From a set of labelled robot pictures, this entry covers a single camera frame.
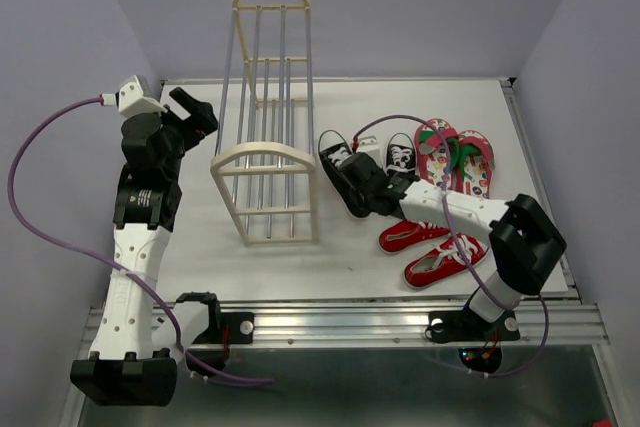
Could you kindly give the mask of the black sneaker white laces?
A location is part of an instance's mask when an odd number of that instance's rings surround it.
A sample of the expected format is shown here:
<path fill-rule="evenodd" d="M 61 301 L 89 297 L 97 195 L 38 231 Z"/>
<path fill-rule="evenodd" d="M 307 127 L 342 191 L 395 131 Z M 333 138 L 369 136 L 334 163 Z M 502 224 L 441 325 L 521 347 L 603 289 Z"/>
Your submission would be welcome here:
<path fill-rule="evenodd" d="M 325 130 L 319 136 L 317 150 L 321 166 L 349 214 L 356 219 L 366 218 L 369 212 L 362 196 L 339 171 L 340 165 L 353 154 L 346 139 L 336 130 Z"/>

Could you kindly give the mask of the beige chrome shoe shelf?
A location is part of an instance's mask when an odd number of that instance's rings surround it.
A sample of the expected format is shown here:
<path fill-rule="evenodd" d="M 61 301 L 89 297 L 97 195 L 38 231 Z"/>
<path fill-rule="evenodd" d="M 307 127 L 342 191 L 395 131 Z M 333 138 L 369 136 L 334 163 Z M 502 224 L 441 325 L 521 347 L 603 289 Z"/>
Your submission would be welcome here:
<path fill-rule="evenodd" d="M 310 0 L 232 0 L 210 172 L 246 246 L 319 240 Z"/>

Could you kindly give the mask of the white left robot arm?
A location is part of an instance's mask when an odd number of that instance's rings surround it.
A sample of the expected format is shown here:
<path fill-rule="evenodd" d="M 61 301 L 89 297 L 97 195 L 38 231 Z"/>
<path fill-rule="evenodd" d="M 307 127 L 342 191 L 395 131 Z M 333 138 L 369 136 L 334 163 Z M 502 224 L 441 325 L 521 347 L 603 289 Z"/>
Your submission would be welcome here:
<path fill-rule="evenodd" d="M 177 383 L 177 361 L 152 342 L 154 291 L 181 200 L 185 154 L 218 128 L 213 107 L 182 88 L 169 93 L 184 108 L 152 106 L 122 124 L 125 163 L 114 207 L 114 254 L 105 310 L 85 360 L 73 362 L 71 383 L 101 406 L 164 407 Z"/>

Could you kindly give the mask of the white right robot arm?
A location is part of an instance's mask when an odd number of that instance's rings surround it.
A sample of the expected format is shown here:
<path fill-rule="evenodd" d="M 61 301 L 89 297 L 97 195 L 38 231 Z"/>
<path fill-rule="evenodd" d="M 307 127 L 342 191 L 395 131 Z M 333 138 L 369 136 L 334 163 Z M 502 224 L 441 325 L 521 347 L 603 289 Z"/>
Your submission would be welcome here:
<path fill-rule="evenodd" d="M 537 200 L 519 194 L 510 201 L 483 199 L 442 188 L 414 175 L 388 176 L 365 153 L 344 160 L 338 172 L 381 216 L 429 222 L 470 236 L 491 249 L 496 272 L 460 313 L 463 331 L 482 337 L 523 296 L 536 296 L 566 250 L 566 241 Z"/>

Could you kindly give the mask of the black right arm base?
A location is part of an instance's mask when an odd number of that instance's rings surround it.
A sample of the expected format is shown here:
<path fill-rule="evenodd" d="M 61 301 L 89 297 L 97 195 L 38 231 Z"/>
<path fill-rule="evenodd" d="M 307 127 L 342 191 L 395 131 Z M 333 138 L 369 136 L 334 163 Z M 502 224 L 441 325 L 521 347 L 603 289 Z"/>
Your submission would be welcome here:
<path fill-rule="evenodd" d="M 472 373 L 496 374 L 503 354 L 501 344 L 521 339 L 513 311 L 505 311 L 494 322 L 487 322 L 469 308 L 460 311 L 432 311 L 425 337 L 435 344 L 460 344 L 458 356 Z"/>

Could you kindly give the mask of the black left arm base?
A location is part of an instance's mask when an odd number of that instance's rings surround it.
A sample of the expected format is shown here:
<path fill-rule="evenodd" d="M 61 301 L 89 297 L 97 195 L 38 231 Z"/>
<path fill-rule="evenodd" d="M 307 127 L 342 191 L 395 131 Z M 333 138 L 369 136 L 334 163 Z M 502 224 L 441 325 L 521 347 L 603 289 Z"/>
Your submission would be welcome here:
<path fill-rule="evenodd" d="M 253 312 L 224 312 L 214 293 L 183 293 L 172 309 L 178 320 L 186 366 L 208 379 L 216 378 L 231 358 L 231 348 L 251 345 L 254 336 Z"/>

